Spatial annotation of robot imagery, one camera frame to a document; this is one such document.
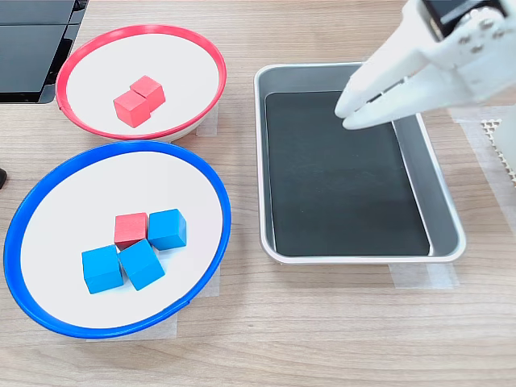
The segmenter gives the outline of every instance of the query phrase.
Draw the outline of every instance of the red-rimmed bowl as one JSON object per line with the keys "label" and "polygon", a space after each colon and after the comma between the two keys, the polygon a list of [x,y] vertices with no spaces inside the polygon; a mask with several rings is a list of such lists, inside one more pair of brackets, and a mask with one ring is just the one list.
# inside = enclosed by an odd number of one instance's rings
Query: red-rimmed bowl
{"label": "red-rimmed bowl", "polygon": [[[113,100],[144,75],[162,84],[166,101],[133,128],[118,119]],[[57,77],[56,100],[73,123],[95,135],[172,141],[202,122],[226,79],[222,54],[205,37],[181,27],[130,26],[76,50]]]}

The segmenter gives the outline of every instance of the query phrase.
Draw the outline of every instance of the red rim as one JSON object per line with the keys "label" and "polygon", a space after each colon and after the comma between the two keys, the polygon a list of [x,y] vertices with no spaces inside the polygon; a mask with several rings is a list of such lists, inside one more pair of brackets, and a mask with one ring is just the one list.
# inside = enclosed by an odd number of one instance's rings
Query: red rim
{"label": "red rim", "polygon": [[[190,42],[195,43],[197,46],[204,48],[214,59],[215,64],[218,68],[218,88],[217,93],[214,99],[211,101],[210,105],[203,110],[196,117],[192,118],[190,121],[186,123],[182,123],[179,126],[172,127],[170,129],[164,131],[158,131],[156,133],[150,133],[145,135],[117,135],[113,133],[105,133],[104,131],[99,131],[86,125],[83,123],[73,112],[72,107],[69,105],[68,96],[66,95],[66,86],[68,85],[68,80],[70,78],[70,74],[72,73],[75,66],[87,55],[96,49],[105,46],[106,44],[115,42],[116,40],[120,40],[123,38],[128,38],[130,36],[135,35],[144,35],[144,34],[163,34],[163,35],[174,35],[180,38],[189,40]],[[220,51],[211,43],[207,38],[202,35],[199,35],[196,32],[186,30],[181,27],[174,26],[163,26],[163,25],[155,25],[155,24],[147,24],[141,26],[130,26],[119,28],[118,30],[113,30],[102,34],[90,42],[86,43],[78,50],[76,50],[63,64],[59,75],[57,76],[56,81],[56,100],[57,105],[61,109],[61,111],[77,126],[82,129],[89,131],[90,133],[94,133],[95,135],[101,135],[103,137],[107,137],[110,139],[156,139],[158,137],[164,137],[166,135],[173,135],[186,129],[187,127],[194,125],[200,119],[202,119],[218,102],[220,97],[223,94],[224,87],[226,86],[227,79],[227,69],[226,63],[224,62],[224,58]]]}

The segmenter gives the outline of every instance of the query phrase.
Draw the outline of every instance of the red cube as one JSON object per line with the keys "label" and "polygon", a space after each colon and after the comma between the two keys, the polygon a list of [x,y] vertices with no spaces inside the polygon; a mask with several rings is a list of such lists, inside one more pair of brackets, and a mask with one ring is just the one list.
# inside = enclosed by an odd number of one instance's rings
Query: red cube
{"label": "red cube", "polygon": [[116,115],[130,127],[138,127],[151,118],[151,108],[147,99],[132,90],[114,101]]}
{"label": "red cube", "polygon": [[151,111],[164,102],[163,87],[146,75],[131,85],[131,90],[147,99]]}
{"label": "red cube", "polygon": [[148,216],[138,214],[119,215],[114,221],[114,244],[123,250],[147,238]]}

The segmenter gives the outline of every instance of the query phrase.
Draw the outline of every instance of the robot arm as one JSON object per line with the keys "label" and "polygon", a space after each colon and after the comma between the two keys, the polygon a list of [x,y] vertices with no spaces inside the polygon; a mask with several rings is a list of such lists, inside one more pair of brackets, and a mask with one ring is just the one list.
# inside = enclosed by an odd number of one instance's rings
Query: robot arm
{"label": "robot arm", "polygon": [[402,15],[340,96],[347,129],[482,103],[516,84],[516,0],[409,0]]}

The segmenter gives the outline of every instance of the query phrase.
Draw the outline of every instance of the blue rim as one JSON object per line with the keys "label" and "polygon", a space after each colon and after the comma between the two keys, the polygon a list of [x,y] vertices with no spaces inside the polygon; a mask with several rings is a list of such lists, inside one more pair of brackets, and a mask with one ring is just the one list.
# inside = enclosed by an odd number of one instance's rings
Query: blue rim
{"label": "blue rim", "polygon": [[[100,160],[131,152],[160,152],[175,156],[190,163],[206,176],[218,195],[223,212],[223,231],[217,252],[215,253],[214,259],[211,261],[210,267],[206,270],[199,282],[185,296],[163,309],[160,313],[154,314],[145,320],[134,322],[123,327],[113,328],[85,328],[62,322],[43,310],[34,298],[32,298],[25,285],[20,264],[20,252],[27,224],[45,196],[64,179]],[[227,243],[229,242],[230,231],[231,207],[227,191],[217,173],[202,158],[176,145],[157,141],[147,140],[112,143],[91,149],[65,161],[44,177],[43,180],[29,192],[25,199],[23,199],[7,231],[3,255],[4,273],[13,298],[22,310],[38,324],[56,333],[61,333],[62,335],[81,339],[108,339],[141,331],[165,320],[178,310],[187,306],[192,298],[194,298],[211,279],[215,270],[217,270],[217,267],[220,265],[224,252],[226,251]]]}

